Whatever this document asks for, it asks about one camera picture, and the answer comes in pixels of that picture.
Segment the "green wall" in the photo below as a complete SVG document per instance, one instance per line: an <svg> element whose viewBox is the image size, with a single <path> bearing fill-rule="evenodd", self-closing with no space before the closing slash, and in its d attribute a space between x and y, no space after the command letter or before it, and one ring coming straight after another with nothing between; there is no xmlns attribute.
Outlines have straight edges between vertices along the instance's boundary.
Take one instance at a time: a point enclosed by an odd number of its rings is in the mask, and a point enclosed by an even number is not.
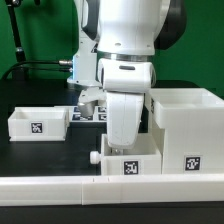
<svg viewBox="0 0 224 224"><path fill-rule="evenodd" d="M188 80L224 96L224 1L185 0L184 36L167 51L157 51L158 79ZM16 9L28 59L71 58L77 49L73 0L24 0ZM15 63L14 43L5 1L0 1L0 74ZM68 74L34 73L33 77L66 78Z"/></svg>

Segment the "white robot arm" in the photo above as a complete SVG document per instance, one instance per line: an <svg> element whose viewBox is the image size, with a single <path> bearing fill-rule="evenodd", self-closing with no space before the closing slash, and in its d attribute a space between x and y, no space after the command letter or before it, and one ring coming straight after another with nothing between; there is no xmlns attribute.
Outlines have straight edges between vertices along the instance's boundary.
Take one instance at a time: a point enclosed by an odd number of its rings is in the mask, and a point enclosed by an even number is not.
<svg viewBox="0 0 224 224"><path fill-rule="evenodd" d="M134 147L144 93L149 91L155 73L148 59L155 54L154 42L166 29L164 24L174 1L97 1L100 2L98 51L103 54L98 63L97 81L106 91L107 135L111 148Z"/></svg>

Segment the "white box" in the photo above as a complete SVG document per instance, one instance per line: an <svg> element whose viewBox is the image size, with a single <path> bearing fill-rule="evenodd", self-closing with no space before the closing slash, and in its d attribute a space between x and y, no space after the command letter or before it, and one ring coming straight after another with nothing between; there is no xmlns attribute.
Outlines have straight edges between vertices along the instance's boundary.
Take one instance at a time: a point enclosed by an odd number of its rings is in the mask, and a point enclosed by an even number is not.
<svg viewBox="0 0 224 224"><path fill-rule="evenodd" d="M63 141L68 125L61 107L16 107L8 119L10 141Z"/></svg>
<svg viewBox="0 0 224 224"><path fill-rule="evenodd" d="M134 149L123 150L123 155L112 155L107 135L102 135L101 172L103 176L161 174L161 160L160 151L149 134L139 134Z"/></svg>
<svg viewBox="0 0 224 224"><path fill-rule="evenodd" d="M152 89L150 95L162 173L223 173L224 101L205 89Z"/></svg>

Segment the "black table surface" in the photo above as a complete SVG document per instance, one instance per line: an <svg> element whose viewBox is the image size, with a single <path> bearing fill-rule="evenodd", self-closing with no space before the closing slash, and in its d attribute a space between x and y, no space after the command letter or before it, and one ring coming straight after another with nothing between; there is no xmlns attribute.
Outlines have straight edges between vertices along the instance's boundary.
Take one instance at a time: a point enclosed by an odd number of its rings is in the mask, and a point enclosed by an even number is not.
<svg viewBox="0 0 224 224"><path fill-rule="evenodd" d="M158 81L155 88L197 88L185 81ZM0 177L100 175L89 152L100 148L103 126L70 127L65 142L9 142L7 119L17 106L76 105L78 92L64 80L0 81ZM224 223L224 202L95 206L0 207L0 224Z"/></svg>

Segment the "black cable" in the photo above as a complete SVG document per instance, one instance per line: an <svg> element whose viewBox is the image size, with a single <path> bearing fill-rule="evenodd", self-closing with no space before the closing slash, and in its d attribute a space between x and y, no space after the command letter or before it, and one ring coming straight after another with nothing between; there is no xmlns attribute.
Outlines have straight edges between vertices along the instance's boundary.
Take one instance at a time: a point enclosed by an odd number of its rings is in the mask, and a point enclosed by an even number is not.
<svg viewBox="0 0 224 224"><path fill-rule="evenodd" d="M16 64L14 64L12 67L10 67L3 75L2 75L2 80L6 80L8 75L10 74L11 71L18 69L21 65L24 64L47 64L47 65L59 65L59 61L22 61L22 62L18 62Z"/></svg>
<svg viewBox="0 0 224 224"><path fill-rule="evenodd" d="M52 72L71 72L70 68L35 68L35 67L22 67L22 68L31 70L52 71Z"/></svg>

